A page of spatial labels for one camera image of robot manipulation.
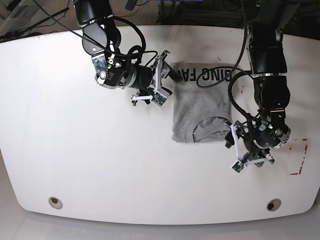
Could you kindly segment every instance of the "table surface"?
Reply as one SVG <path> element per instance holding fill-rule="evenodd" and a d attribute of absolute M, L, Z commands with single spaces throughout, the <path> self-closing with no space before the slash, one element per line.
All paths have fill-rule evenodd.
<path fill-rule="evenodd" d="M 1 240 L 319 240 L 320 205 L 286 217 L 207 225 L 138 225 L 86 221 L 20 207 L 0 154 Z"/>
<path fill-rule="evenodd" d="M 131 28 L 119 29 L 122 52 L 139 44 Z M 172 52 L 169 64 L 232 64 L 243 36 L 240 29 L 222 27 L 140 29 L 148 50 Z M 69 32 L 2 43 L 0 52 L 0 147 L 25 210 L 102 222 L 192 225 L 294 215 L 314 203 L 320 186 L 319 41 L 284 37 L 291 91 L 286 122 L 292 138 L 308 138 L 300 175 L 289 174 L 296 164 L 289 160 L 289 144 L 272 151 L 274 165 L 237 175 L 230 169 L 235 151 L 223 142 L 174 142 L 173 98 L 162 108 L 132 107 L 133 89 L 98 87 L 90 56 Z M 249 69 L 247 56 L 240 66 Z M 172 89 L 170 79 L 164 85 Z M 251 80 L 242 79 L 235 91 L 239 104 L 256 112 Z M 241 116 L 233 109 L 232 118 Z M 50 197 L 63 208 L 52 208 Z M 267 211 L 273 199 L 282 205 Z"/>

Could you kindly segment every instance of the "white table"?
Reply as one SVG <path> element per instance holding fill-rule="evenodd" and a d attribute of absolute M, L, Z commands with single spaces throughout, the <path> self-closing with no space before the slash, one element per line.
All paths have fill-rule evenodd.
<path fill-rule="evenodd" d="M 172 52 L 170 64 L 234 63 L 242 43 L 239 29 L 140 29 L 148 50 Z M 120 31 L 122 52 L 139 44 L 133 30 Z M 190 225 L 281 217 L 313 205 L 320 186 L 318 41 L 284 38 L 292 96 L 286 123 L 293 138 L 308 138 L 300 175 L 288 174 L 289 145 L 272 152 L 274 165 L 252 166 L 237 175 L 230 169 L 234 149 L 223 142 L 172 141 L 173 98 L 162 108 L 132 107 L 133 89 L 98 87 L 91 58 L 71 33 L 2 43 L 0 53 L 0 148 L 17 200 L 28 211 L 102 222 Z M 249 69 L 247 56 L 240 66 Z M 255 113 L 252 82 L 239 82 L 236 100 Z M 165 86 L 171 88 L 169 79 Z M 241 119 L 235 110 L 232 118 Z M 59 198 L 63 208 L 52 208 L 50 197 Z M 272 199 L 282 201 L 274 212 L 266 209 Z"/>

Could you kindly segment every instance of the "floor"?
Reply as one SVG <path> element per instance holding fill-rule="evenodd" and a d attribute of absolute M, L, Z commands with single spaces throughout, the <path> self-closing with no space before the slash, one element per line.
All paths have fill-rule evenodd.
<path fill-rule="evenodd" d="M 127 11 L 125 5 L 128 0 L 110 0 L 113 14 L 119 17 L 123 17 L 135 25 L 156 25 L 156 21 L 159 18 L 158 11 L 158 2 L 149 1 L 143 6 L 136 6 L 134 11 Z M 145 0 L 138 0 L 138 5 L 143 4 Z M 43 8 L 49 13 L 54 14 L 66 7 L 70 9 L 62 16 L 55 17 L 59 22 L 67 26 L 72 30 L 80 29 L 77 24 L 76 11 L 74 8 L 74 3 L 72 0 L 47 0 L 43 5 Z M 41 11 L 38 10 L 37 13 L 31 19 L 31 25 L 39 22 L 42 19 L 45 19 L 47 16 Z M 37 27 L 33 32 L 40 32 L 42 34 L 48 34 L 52 32 L 64 32 L 66 31 L 62 26 L 58 24 L 53 24 L 53 20 L 48 20 L 43 23 L 43 27 Z M 116 22 L 117 26 L 123 26 L 122 22 Z"/>

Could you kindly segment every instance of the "metal screw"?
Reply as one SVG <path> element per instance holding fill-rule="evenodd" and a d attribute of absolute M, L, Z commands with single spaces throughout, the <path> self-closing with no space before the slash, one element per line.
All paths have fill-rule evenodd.
<path fill-rule="evenodd" d="M 282 130 L 281 129 L 277 129 L 274 131 L 274 134 L 277 136 L 277 137 L 281 137 L 282 136 Z"/>
<path fill-rule="evenodd" d="M 105 71 L 101 71 L 99 74 L 101 79 L 106 79 L 107 78 L 107 73 Z"/>

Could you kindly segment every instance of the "black lettering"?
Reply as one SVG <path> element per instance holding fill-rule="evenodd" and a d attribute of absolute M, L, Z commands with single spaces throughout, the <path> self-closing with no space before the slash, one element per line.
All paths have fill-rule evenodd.
<path fill-rule="evenodd" d="M 215 80 L 219 81 L 220 80 L 220 73 L 219 73 L 219 69 L 217 69 L 216 71 L 213 70 L 214 76 L 215 76 Z"/>
<path fill-rule="evenodd" d="M 225 70 L 224 75 L 227 76 L 229 73 L 231 73 L 231 70 Z M 230 82 L 232 78 L 232 74 L 226 79 L 227 82 Z"/>
<path fill-rule="evenodd" d="M 208 68 L 202 69 L 202 80 L 208 81 L 209 78 L 210 78 L 210 76 L 209 76 L 209 69 L 208 69 Z"/>
<path fill-rule="evenodd" d="M 195 82 L 196 81 L 196 69 L 193 69 L 193 72 L 190 73 L 190 76 L 193 78 L 190 78 L 190 82 Z"/>
<path fill-rule="evenodd" d="M 211 81 L 213 81 L 216 75 L 215 70 L 211 70 L 210 72 L 211 72 Z"/>
<path fill-rule="evenodd" d="M 182 72 L 182 77 L 184 79 L 185 82 L 188 82 L 189 81 L 189 68 L 186 70 L 186 72 L 181 69 L 181 72 Z"/>

